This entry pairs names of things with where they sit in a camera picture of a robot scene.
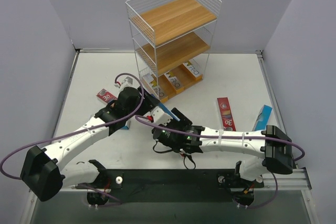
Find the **teal toothpaste box with label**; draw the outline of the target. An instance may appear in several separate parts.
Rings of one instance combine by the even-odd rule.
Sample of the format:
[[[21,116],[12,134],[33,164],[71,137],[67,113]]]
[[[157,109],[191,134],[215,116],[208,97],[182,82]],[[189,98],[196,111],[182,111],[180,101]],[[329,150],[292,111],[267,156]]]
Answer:
[[[162,108],[166,113],[168,113],[172,118],[175,118],[175,115],[171,112],[171,110],[169,110],[163,103],[161,103],[154,95],[151,96],[154,98],[154,108],[158,106]]]

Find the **orange toothpaste box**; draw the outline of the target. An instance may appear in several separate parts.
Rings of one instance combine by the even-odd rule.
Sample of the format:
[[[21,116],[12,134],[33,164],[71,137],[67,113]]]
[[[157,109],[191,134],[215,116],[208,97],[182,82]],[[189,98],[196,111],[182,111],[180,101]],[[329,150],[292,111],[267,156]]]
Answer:
[[[172,88],[173,94],[180,94],[184,91],[183,84],[178,79],[178,77],[173,73],[173,71],[166,72],[164,76],[168,80],[169,85]]]
[[[147,88],[148,92],[158,98],[161,103],[165,103],[168,100],[168,95],[158,84],[157,78],[154,78],[151,74],[148,73],[143,75],[141,80]]]
[[[203,75],[199,71],[195,63],[192,63],[191,61],[187,61],[183,63],[183,67],[186,69],[186,71],[189,74],[191,74],[191,76],[194,78],[195,81],[199,81],[202,79]]]

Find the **silver blue toothpaste box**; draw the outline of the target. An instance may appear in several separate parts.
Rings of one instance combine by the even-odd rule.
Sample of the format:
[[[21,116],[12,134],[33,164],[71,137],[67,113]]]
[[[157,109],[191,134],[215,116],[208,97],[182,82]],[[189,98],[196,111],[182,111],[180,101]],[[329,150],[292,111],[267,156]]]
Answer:
[[[126,121],[125,125],[121,128],[122,130],[129,130],[131,126],[131,121]]]

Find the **light blue toothpaste box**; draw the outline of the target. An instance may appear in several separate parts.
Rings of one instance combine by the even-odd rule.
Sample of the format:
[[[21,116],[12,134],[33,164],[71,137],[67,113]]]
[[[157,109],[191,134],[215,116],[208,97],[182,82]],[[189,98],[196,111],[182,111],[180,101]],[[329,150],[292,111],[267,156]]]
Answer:
[[[267,123],[269,121],[269,118],[271,116],[271,113],[272,113],[272,107],[268,105],[264,105],[258,113],[255,124],[252,128],[252,131],[265,130]]]

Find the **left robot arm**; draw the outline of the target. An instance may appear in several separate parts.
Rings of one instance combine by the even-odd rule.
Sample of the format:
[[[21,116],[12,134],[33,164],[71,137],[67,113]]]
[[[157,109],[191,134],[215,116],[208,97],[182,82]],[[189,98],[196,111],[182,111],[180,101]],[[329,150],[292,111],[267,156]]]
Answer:
[[[53,198],[64,186],[90,183],[95,188],[105,185],[106,173],[96,161],[80,162],[68,172],[66,165],[89,146],[125,126],[134,115],[145,115],[159,100],[141,88],[124,88],[117,99],[108,103],[73,135],[67,135],[43,148],[33,146],[26,154],[21,180],[40,201]]]

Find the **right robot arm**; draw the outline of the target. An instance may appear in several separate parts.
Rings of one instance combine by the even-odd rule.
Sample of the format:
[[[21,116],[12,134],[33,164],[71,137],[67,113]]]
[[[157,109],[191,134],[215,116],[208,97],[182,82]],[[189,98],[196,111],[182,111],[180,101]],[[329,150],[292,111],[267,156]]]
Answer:
[[[159,107],[150,113],[156,127],[153,138],[171,151],[190,158],[194,153],[231,152],[251,156],[238,161],[233,181],[245,186],[264,173],[288,175],[293,170],[292,140],[277,126],[236,132],[194,125],[179,110],[166,113]]]

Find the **red toothpaste box left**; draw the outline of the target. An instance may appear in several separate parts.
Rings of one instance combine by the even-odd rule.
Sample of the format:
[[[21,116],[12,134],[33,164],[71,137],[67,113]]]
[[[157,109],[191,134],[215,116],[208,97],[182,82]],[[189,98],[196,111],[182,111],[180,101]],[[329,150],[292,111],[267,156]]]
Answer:
[[[114,101],[117,99],[115,95],[113,95],[111,92],[109,92],[106,89],[101,89],[97,94],[96,97],[99,101],[103,102],[104,104],[108,104],[111,101]]]

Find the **red toothpaste box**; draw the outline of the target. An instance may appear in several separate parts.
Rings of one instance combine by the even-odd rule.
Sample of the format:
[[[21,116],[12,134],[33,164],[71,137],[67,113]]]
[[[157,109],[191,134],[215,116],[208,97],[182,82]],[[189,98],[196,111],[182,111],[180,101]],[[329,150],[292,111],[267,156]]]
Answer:
[[[227,97],[217,98],[219,117],[225,131],[236,131],[232,110]]]
[[[104,104],[108,104],[111,101],[114,101],[117,99],[115,95],[113,95],[111,92],[109,92],[106,89],[101,89],[97,94],[96,97],[99,101],[103,102]]]

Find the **red toothpaste box right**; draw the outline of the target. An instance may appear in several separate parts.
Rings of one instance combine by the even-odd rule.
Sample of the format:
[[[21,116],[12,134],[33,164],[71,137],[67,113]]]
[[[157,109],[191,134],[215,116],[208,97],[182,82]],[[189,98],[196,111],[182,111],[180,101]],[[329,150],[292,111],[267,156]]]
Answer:
[[[227,97],[217,98],[219,117],[225,131],[236,131],[232,110]]]

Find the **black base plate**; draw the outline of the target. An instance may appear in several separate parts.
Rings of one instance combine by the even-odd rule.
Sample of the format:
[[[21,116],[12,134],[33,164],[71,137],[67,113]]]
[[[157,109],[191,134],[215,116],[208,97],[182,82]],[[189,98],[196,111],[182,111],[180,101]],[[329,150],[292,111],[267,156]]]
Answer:
[[[107,169],[90,187],[91,205],[117,202],[230,202],[244,205],[254,201],[254,189],[263,188],[262,179],[253,182],[238,178],[234,169]]]

